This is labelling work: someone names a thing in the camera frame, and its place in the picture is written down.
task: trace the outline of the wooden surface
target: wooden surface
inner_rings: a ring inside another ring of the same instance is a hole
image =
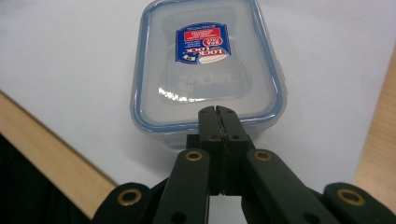
[[[396,49],[376,106],[355,185],[396,213]]]
[[[0,92],[0,132],[88,217],[115,184]],[[396,212],[396,52],[355,184]]]

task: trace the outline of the container label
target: container label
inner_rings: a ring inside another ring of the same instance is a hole
[[[176,61],[214,63],[231,55],[227,25],[205,22],[176,31]]]

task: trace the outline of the screw hole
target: screw hole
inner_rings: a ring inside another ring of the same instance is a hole
[[[319,224],[320,219],[312,213],[305,213],[304,218],[308,223]]]
[[[254,154],[254,157],[259,161],[270,161],[272,159],[271,154],[264,151],[258,151]]]
[[[366,201],[361,197],[361,195],[352,189],[339,189],[337,190],[338,197],[346,203],[355,205],[355,206],[363,206],[366,204]]]
[[[188,161],[199,161],[202,157],[202,153],[198,151],[191,151],[186,154],[186,159]]]
[[[120,205],[130,206],[136,204],[142,198],[142,192],[139,189],[126,189],[117,198]]]
[[[187,220],[186,215],[184,213],[174,213],[171,217],[172,223],[182,224]]]

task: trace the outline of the plastic food container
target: plastic food container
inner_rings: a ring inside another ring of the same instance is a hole
[[[234,110],[253,134],[279,119],[286,95],[255,0],[156,1],[144,10],[131,114],[150,136],[182,147],[210,105]]]

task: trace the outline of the white table surface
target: white table surface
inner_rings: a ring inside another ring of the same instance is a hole
[[[139,132],[129,104],[140,1],[0,1],[0,90],[116,183],[154,186],[175,155]],[[396,39],[396,1],[260,0],[288,105],[255,141],[305,184],[351,182]],[[211,199],[209,223],[245,223]]]

